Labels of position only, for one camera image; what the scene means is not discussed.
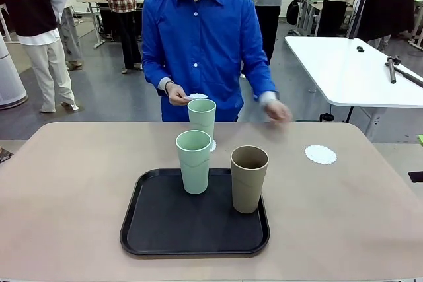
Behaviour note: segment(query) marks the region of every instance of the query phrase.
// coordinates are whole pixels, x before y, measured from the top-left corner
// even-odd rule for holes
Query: plastic cup
[[[268,163],[267,153],[258,147],[245,145],[232,152],[232,204],[238,212],[256,211]]]
[[[190,194],[200,194],[207,189],[209,159],[212,139],[199,130],[181,133],[176,138],[184,189]]]
[[[191,129],[204,131],[213,140],[216,103],[210,99],[195,99],[188,104],[188,114]]]

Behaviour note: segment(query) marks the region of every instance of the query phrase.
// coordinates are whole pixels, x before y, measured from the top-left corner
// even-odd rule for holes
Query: white cylinder
[[[17,106],[26,99],[24,85],[0,36],[0,109]]]

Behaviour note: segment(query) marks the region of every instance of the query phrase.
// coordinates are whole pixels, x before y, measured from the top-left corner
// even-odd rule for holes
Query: tray rim
[[[258,202],[258,215],[260,218],[260,222],[263,223],[265,222],[266,226],[262,226],[263,229],[263,237],[264,239],[262,240],[262,242],[254,249],[252,250],[247,250],[247,251],[226,251],[226,252],[138,252],[137,250],[134,250],[133,248],[130,247],[129,243],[128,243],[128,229],[132,223],[132,217],[134,215],[134,211],[135,211],[135,206],[136,204],[134,204],[135,201],[138,201],[138,195],[141,191],[141,185],[140,185],[140,181],[142,181],[144,178],[146,178],[146,176],[148,176],[148,178],[152,177],[151,174],[158,174],[160,172],[168,172],[169,174],[174,174],[175,171],[180,171],[180,168],[156,168],[150,171],[147,171],[146,173],[142,174],[138,179],[137,182],[135,183],[135,187],[134,190],[132,191],[132,195],[131,195],[131,200],[129,201],[128,204],[128,208],[124,217],[124,221],[122,223],[122,227],[120,229],[120,233],[119,233],[119,239],[120,239],[120,244],[122,245],[122,248],[128,252],[131,255],[134,256],[230,256],[230,255],[246,255],[246,256],[255,256],[257,254],[259,254],[264,247],[267,246],[269,239],[270,239],[270,227],[269,227],[269,222],[268,222],[268,218],[267,218],[267,214],[266,214],[266,208],[264,206],[264,200],[263,200],[263,195],[260,196],[260,201]],[[209,169],[209,173],[212,173],[212,171],[215,171],[222,174],[224,172],[226,172],[226,174],[229,172],[229,174],[231,173],[231,169],[230,168],[210,168]]]

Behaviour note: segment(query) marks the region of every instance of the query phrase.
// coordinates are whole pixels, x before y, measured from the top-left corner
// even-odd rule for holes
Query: paper doily
[[[184,99],[195,100],[195,99],[206,99],[207,95],[203,94],[191,94],[190,96],[185,97]]]
[[[217,147],[217,145],[216,145],[216,141],[214,141],[214,140],[213,140],[213,142],[211,143],[210,152],[215,151],[215,150],[216,150],[216,147]]]
[[[310,145],[305,149],[305,155],[319,164],[333,164],[337,160],[336,153],[322,145]]]

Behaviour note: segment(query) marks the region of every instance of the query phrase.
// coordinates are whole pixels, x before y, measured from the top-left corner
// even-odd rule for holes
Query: hand
[[[166,91],[169,96],[169,101],[173,106],[186,106],[190,102],[185,99],[186,94],[184,89],[173,82],[166,83]]]
[[[264,107],[264,111],[271,120],[278,123],[288,123],[292,121],[291,111],[279,100],[272,100]]]

